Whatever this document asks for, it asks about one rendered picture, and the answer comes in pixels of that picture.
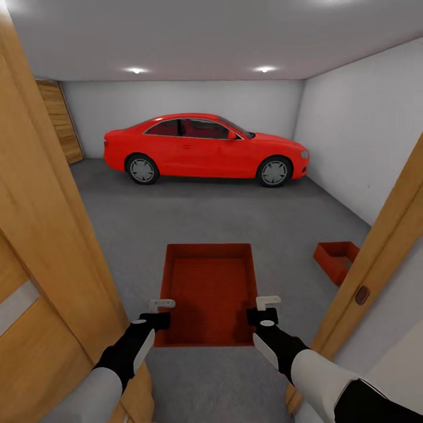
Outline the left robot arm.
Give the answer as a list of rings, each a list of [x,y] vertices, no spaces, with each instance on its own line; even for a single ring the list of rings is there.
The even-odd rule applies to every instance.
[[[171,299],[151,300],[149,313],[132,321],[125,335],[104,350],[94,369],[56,407],[36,423],[109,423],[127,382],[136,375],[155,334],[170,328]]]

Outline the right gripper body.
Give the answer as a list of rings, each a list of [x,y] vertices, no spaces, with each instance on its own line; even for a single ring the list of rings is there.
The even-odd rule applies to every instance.
[[[268,317],[271,317],[275,324],[278,324],[278,316],[277,316],[277,309],[276,308],[266,308],[266,311],[258,311],[257,307],[254,309],[248,309],[247,310],[247,321],[248,325],[255,325],[257,319],[262,316],[267,315]]]

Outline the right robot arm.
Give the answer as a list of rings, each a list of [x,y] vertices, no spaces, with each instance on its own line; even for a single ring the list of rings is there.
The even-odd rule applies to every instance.
[[[256,297],[247,310],[257,350],[300,392],[324,423],[423,423],[423,415],[397,404],[367,378],[338,366],[276,328],[279,296]]]

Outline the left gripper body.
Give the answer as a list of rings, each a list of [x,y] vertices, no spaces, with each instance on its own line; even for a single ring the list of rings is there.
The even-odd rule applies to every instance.
[[[170,328],[170,313],[149,314],[142,313],[139,318],[153,318],[157,322],[157,331],[168,330]]]

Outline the storage box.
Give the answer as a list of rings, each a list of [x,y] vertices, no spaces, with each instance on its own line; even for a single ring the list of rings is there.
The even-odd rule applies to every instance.
[[[154,347],[254,346],[257,307],[251,244],[168,244],[160,299],[175,307],[170,328],[155,334]]]
[[[346,266],[341,267],[334,257],[338,257],[339,262],[348,258],[353,263],[359,252],[360,249],[351,241],[318,243],[313,257],[334,284],[342,284],[350,270]]]

